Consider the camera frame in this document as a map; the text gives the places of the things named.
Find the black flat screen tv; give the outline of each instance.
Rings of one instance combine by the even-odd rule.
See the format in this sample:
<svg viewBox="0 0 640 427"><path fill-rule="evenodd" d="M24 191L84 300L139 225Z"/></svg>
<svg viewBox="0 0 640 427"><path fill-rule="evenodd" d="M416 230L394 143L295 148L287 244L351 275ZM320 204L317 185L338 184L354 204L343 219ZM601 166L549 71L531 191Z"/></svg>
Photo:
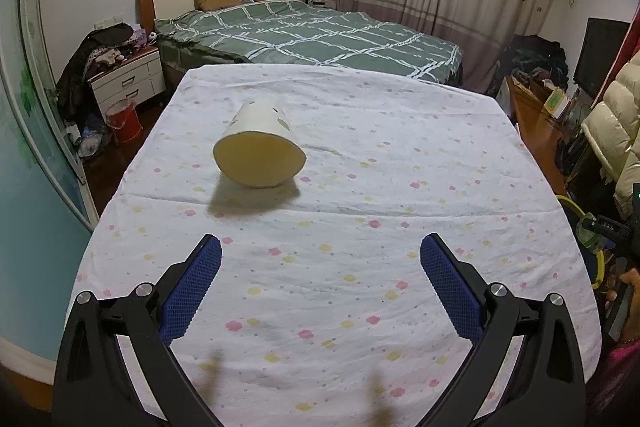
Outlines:
<svg viewBox="0 0 640 427"><path fill-rule="evenodd" d="M630 23L589 18L574 82L595 98L625 39Z"/></svg>

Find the white paper cup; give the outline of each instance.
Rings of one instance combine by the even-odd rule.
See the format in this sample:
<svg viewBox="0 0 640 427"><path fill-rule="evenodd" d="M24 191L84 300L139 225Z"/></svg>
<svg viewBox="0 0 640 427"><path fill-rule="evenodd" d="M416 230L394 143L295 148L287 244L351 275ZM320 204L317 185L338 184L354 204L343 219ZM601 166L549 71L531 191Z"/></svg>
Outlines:
<svg viewBox="0 0 640 427"><path fill-rule="evenodd" d="M275 187L305 166L289 120L276 100L250 100L213 146L213 158L232 181L253 188Z"/></svg>

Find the green bedspread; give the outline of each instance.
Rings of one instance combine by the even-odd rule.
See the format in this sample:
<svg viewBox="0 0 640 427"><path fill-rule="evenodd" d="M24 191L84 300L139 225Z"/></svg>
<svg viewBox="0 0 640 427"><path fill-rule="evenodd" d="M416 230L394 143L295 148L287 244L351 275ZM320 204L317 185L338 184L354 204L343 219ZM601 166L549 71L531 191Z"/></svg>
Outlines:
<svg viewBox="0 0 640 427"><path fill-rule="evenodd" d="M361 12L338 12L298 0L192 11L156 20L162 59L181 69L258 62L381 71L445 84L462 61L460 48Z"/></svg>

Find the red trash can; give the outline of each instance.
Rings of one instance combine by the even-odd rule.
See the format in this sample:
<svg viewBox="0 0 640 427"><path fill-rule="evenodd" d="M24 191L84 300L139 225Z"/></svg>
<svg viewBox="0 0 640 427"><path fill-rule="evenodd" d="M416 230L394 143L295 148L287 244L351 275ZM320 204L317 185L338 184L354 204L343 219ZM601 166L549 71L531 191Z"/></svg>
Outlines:
<svg viewBox="0 0 640 427"><path fill-rule="evenodd" d="M113 129L116 144L121 145L142 134L142 126L136 113L136 102L131 98L114 103L105 112L107 125Z"/></svg>

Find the down jacket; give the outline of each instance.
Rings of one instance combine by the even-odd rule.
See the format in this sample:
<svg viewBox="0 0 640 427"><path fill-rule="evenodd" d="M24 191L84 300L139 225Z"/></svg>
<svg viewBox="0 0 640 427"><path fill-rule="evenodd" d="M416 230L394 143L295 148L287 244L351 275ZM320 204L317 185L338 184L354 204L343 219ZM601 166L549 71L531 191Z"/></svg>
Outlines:
<svg viewBox="0 0 640 427"><path fill-rule="evenodd" d="M616 182L620 216L631 215L634 182L640 183L640 53L607 87L602 102L582 122L593 152Z"/></svg>

